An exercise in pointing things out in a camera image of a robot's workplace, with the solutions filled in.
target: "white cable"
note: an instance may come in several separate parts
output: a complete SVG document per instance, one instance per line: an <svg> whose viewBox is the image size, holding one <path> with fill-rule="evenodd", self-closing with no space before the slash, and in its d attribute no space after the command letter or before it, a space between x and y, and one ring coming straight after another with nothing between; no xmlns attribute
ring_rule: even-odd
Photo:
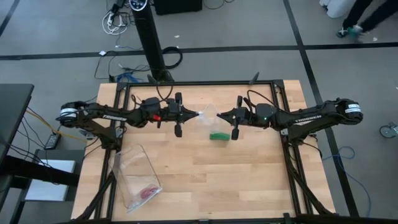
<svg viewBox="0 0 398 224"><path fill-rule="evenodd" d="M109 34L109 35L120 35L120 34L124 33L124 32L127 30L127 24L124 24L124 23L123 23L122 16L119 15L119 25L116 26L115 28L112 28L112 26L113 26L113 25L112 25L112 20L111 20L112 15L113 15L112 12L108 12L108 13L102 18L102 29L104 30L104 32L105 32L106 34ZM105 29L105 26L104 26L105 19L106 19L107 16L109 16L109 17L108 17L108 21L107 21L107 23L106 23L108 30L106 30L106 29Z"/></svg>

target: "floor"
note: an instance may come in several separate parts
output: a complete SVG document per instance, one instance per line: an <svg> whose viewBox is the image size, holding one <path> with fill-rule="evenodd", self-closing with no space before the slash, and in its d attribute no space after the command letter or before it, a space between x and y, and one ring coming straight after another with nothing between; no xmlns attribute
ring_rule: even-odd
<svg viewBox="0 0 398 224"><path fill-rule="evenodd" d="M55 118L60 105L89 100L96 95L99 84L107 82L93 76L99 59L96 53L117 50L114 46L118 37L106 35L100 25L113 0L108 2L0 1L0 83L34 84L29 106L54 127L58 126ZM214 7L221 0L206 2ZM364 17L381 3L382 0L374 1ZM183 62L172 70L178 81L249 80L260 72L260 79L264 80L300 80L309 106L320 99L337 97L358 101L363 122L333 128L337 146L351 146L356 151L353 160L343 159L344 167L368 190L370 217L398 219L397 139L385 139L379 134L380 126L397 121L398 15L372 31L363 45L353 45L349 38L337 38L335 31L344 17L329 18L317 0L235 0L217 10L204 8L200 12L154 17L161 46L186 49ZM135 27L128 28L119 45L141 46ZM119 63L128 67L146 63L142 54L132 54L116 57L111 74L121 73ZM108 75L109 59L99 65L98 77ZM176 59L176 55L165 56L166 64ZM146 73L136 75L145 78ZM46 141L50 131L33 117L26 118L41 140ZM61 130L79 135L75 129ZM330 136L324 131L318 135L324 157L329 156ZM20 135L14 144L27 148L25 137ZM58 148L82 150L84 146L63 138ZM31 144L30 151L35 149ZM325 161L324 167L336 211L349 215L333 161ZM369 206L365 191L352 179L349 186L359 214L365 217ZM18 190L9 194L0 213L1 223L9 222L18 195ZM20 223L31 223L32 219L35 223L67 221L72 205L73 202L29 203Z"/></svg>

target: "white label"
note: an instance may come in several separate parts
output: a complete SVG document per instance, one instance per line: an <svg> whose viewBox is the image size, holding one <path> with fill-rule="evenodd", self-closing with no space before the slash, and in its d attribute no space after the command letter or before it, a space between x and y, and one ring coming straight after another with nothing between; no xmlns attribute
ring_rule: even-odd
<svg viewBox="0 0 398 224"><path fill-rule="evenodd" d="M75 108L65 108L61 110L61 117L76 118L77 110Z"/></svg>
<svg viewBox="0 0 398 224"><path fill-rule="evenodd" d="M318 115L318 116L313 116L313 117L310 117L310 118L297 119L297 120L295 120L295 122L298 123L298 122L303 122L303 121L311 121L313 119L318 119L318 118L321 118L321 117L322 116Z"/></svg>
<svg viewBox="0 0 398 224"><path fill-rule="evenodd" d="M359 109L359 108L351 108L351 109L345 110L345 112L346 113L361 112L361 109Z"/></svg>
<svg viewBox="0 0 398 224"><path fill-rule="evenodd" d="M360 108L359 105L348 105L348 108Z"/></svg>
<svg viewBox="0 0 398 224"><path fill-rule="evenodd" d="M111 116L111 115L104 115L103 118L106 119L115 119L117 121L125 121L127 120L127 118L120 118L120 117L115 117L115 116Z"/></svg>

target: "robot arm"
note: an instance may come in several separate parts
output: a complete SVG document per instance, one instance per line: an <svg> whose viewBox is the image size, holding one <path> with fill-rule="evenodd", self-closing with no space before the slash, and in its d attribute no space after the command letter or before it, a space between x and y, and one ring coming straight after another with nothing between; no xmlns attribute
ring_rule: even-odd
<svg viewBox="0 0 398 224"><path fill-rule="evenodd" d="M242 100L249 106L242 107ZM322 105L294 112L286 112L266 103L252 104L247 98L238 96L236 108L217 115L234 126L232 140L239 136L239 125L258 128L284 130L290 142L303 141L310 133L332 127L337 124L358 124L363 119L357 102L349 99L326 101Z"/></svg>
<svg viewBox="0 0 398 224"><path fill-rule="evenodd" d="M182 137L181 123L198 116L197 112L190 111L182 105L181 93L175 94L175 99L166 99L167 106L160 107L160 100L156 97L148 98L133 110L112 108L97 103L85 103L82 101L71 102L61 107L60 117L57 118L61 125L68 128L81 128L95 136L98 136L104 149L117 149L120 147L120 135L112 127L103 127L93 121L95 118L124 121L135 128L143 128L148 121L157 122L160 128L161 122L176 122L174 133L176 137Z"/></svg>

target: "wooden table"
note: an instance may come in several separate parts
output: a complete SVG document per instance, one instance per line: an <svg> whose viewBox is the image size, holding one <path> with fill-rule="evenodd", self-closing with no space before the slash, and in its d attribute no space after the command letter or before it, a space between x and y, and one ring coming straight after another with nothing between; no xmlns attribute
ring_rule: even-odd
<svg viewBox="0 0 398 224"><path fill-rule="evenodd" d="M306 108L300 82L286 80L284 84L290 110ZM169 88L160 87L161 94L165 96ZM246 96L248 89L272 99L269 85L175 86L174 93L182 93L184 106L190 110L201 111L207 104L213 104L218 111L224 112L235 107L237 96ZM115 92L116 84L101 84L97 102L113 105ZM154 87L133 87L130 93L140 99L157 96ZM123 98L121 94L119 107L122 107ZM251 99L254 103L264 102L255 94ZM133 104L129 102L128 108L132 109ZM99 119L98 122L109 126L108 120ZM232 130L223 121L219 128L227 133ZM224 142L209 140L209 129L201 124L199 118L182 125L182 138L174 136L174 123L162 123L160 129L152 123L142 129L127 125L122 151L134 144L142 144L163 191L140 209L126 214L117 189L112 220L275 218L285 212L294 216L279 133L271 128L239 128L238 141ZM317 145L313 138L307 138L305 142ZM86 153L99 144L98 141L89 147ZM84 211L98 190L104 152L97 149L84 161L72 218ZM303 145L300 146L300 154L308 186L324 206L334 212L318 151ZM296 186L302 211L305 211L300 187ZM104 198L103 217L108 193Z"/></svg>

